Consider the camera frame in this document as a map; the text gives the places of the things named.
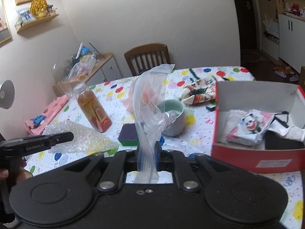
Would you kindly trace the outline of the black cloth item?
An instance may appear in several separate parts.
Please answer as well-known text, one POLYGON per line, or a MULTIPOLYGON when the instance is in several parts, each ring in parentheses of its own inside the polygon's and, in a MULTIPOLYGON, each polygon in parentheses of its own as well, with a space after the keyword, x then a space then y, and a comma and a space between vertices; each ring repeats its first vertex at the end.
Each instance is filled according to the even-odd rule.
POLYGON ((289 113, 275 113, 264 134, 265 150, 304 149, 304 128, 288 125, 289 113))

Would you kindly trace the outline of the white paper bag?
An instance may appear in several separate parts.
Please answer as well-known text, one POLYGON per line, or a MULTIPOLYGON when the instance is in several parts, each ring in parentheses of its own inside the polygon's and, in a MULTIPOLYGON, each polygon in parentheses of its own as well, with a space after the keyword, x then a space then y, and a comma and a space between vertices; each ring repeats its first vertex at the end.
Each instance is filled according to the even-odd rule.
POLYGON ((270 18, 268 13, 265 13, 265 19, 263 20, 263 25, 265 27, 265 31, 276 37, 279 38, 279 23, 275 22, 273 18, 270 18))

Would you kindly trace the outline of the pink patterned cloth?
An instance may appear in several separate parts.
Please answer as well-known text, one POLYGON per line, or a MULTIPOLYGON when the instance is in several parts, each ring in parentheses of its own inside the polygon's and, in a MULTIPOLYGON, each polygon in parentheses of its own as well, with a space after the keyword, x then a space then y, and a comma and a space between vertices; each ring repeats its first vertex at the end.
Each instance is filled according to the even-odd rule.
POLYGON ((32 136, 41 135, 46 126, 53 120, 68 101, 69 98, 67 95, 57 97, 40 115, 26 120, 24 124, 26 133, 32 136))

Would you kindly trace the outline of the small photo frame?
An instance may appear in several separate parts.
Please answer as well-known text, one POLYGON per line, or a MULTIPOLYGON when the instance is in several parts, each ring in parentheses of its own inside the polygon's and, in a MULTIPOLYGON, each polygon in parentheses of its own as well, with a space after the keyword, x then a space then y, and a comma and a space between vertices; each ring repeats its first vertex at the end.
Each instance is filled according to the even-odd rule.
POLYGON ((17 10, 19 17, 21 18, 22 23, 28 23, 35 20, 35 17, 31 14, 29 8, 23 8, 17 10))

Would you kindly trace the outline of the small dark green object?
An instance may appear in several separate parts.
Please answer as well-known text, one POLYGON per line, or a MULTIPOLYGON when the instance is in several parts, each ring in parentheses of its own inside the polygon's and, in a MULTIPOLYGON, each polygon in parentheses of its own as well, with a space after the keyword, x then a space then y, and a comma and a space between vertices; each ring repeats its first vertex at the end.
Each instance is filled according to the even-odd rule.
POLYGON ((217 107, 217 106, 216 106, 215 104, 208 104, 208 105, 206 105, 206 109, 207 109, 208 111, 210 111, 210 112, 215 111, 216 107, 217 107))

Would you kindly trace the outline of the wooden wall shelf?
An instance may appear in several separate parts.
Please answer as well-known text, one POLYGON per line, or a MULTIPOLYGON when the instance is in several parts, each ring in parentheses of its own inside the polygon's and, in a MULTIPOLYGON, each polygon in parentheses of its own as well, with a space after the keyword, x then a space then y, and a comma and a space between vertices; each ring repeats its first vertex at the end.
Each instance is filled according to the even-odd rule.
POLYGON ((46 17, 43 17, 40 19, 34 19, 29 22, 23 22, 22 19, 19 18, 15 24, 16 32, 17 32, 17 34, 20 35, 23 31, 25 31, 29 28, 32 28, 34 26, 37 26, 39 24, 50 22, 58 16, 59 16, 59 14, 57 13, 57 11, 55 11, 55 12, 51 12, 46 17))

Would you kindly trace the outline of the bubble wrap sheet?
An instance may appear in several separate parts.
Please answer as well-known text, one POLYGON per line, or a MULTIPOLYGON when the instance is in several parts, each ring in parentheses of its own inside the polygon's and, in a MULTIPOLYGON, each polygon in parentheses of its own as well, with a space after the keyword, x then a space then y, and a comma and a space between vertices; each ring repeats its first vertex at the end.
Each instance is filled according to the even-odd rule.
POLYGON ((80 152, 106 152, 119 147, 119 143, 112 141, 101 132, 85 127, 69 120, 57 124, 47 125, 43 135, 71 132, 74 138, 70 142, 53 146, 49 152, 74 154, 80 152))

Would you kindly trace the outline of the wooden side cabinet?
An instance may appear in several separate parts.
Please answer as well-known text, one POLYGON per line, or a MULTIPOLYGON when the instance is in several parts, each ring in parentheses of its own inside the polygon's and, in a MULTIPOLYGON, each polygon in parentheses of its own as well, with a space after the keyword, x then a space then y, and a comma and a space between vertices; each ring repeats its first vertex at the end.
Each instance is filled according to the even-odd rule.
POLYGON ((53 85, 53 91, 57 97, 64 95, 66 92, 73 91, 73 88, 84 82, 87 86, 97 85, 103 82, 110 82, 123 78, 123 75, 118 67, 116 59, 112 53, 105 53, 105 59, 98 61, 92 69, 91 74, 86 76, 83 80, 75 81, 59 81, 53 85))

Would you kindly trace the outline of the wooden dining chair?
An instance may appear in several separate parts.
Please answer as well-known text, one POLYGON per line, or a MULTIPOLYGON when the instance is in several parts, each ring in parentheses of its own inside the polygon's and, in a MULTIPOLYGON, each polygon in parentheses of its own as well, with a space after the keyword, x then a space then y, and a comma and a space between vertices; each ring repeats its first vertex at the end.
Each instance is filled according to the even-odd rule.
POLYGON ((144 44, 124 53, 133 76, 138 76, 161 64, 170 64, 168 46, 162 43, 144 44))

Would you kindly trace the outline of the white textured cloth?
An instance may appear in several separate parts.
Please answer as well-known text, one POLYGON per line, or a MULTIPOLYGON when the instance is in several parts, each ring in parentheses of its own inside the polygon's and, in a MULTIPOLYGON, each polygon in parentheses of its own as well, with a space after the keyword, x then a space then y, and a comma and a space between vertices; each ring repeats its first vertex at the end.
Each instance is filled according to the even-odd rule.
POLYGON ((246 115, 246 111, 243 110, 230 110, 225 120, 224 128, 221 130, 219 136, 220 143, 226 143, 227 135, 238 125, 238 123, 246 115))

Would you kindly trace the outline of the panda print pouch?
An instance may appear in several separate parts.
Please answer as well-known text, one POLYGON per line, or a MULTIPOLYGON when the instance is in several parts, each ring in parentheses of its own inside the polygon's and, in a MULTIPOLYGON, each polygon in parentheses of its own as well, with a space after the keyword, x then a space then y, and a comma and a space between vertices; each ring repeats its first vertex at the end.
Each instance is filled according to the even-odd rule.
POLYGON ((273 113, 250 110, 227 135, 226 140, 246 146, 257 145, 262 142, 263 136, 273 120, 273 113))

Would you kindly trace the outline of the purple green sponge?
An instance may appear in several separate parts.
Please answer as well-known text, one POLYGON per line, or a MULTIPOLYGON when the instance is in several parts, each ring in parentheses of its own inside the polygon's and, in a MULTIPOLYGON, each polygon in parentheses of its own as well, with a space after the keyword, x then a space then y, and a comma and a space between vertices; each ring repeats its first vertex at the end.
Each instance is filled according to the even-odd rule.
POLYGON ((123 146, 138 146, 139 138, 134 123, 125 123, 120 131, 118 141, 123 146))

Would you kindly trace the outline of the clear zip plastic bag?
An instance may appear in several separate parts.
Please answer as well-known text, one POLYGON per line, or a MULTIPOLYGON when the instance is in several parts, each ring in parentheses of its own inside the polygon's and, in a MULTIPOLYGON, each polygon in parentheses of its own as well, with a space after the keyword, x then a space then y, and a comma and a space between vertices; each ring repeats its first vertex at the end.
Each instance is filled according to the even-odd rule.
MULTIPOLYGON (((144 73, 164 74, 167 78, 174 67, 174 64, 162 64, 144 73)), ((159 175, 156 165, 155 143, 159 142, 161 133, 167 125, 167 120, 165 115, 155 106, 152 111, 149 112, 147 110, 145 114, 139 116, 138 120, 134 119, 134 122, 139 138, 137 175, 134 183, 156 184, 159 180, 159 175)))

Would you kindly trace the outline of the pink mesh bath pouf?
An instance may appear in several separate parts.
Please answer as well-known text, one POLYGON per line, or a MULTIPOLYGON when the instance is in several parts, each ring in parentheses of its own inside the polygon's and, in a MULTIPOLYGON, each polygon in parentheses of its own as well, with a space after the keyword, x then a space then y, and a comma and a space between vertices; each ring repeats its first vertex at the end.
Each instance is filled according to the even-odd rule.
POLYGON ((123 105, 138 120, 139 116, 153 110, 164 100, 166 75, 144 73, 132 82, 128 98, 123 105))

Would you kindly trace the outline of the grey round lamp head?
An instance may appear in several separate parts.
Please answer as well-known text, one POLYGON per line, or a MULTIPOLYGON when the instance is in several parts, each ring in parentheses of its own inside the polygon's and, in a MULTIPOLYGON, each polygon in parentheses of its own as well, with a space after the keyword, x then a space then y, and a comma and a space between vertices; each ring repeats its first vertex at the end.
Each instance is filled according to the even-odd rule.
POLYGON ((12 107, 15 99, 15 88, 11 80, 1 82, 0 86, 0 106, 2 109, 12 107))

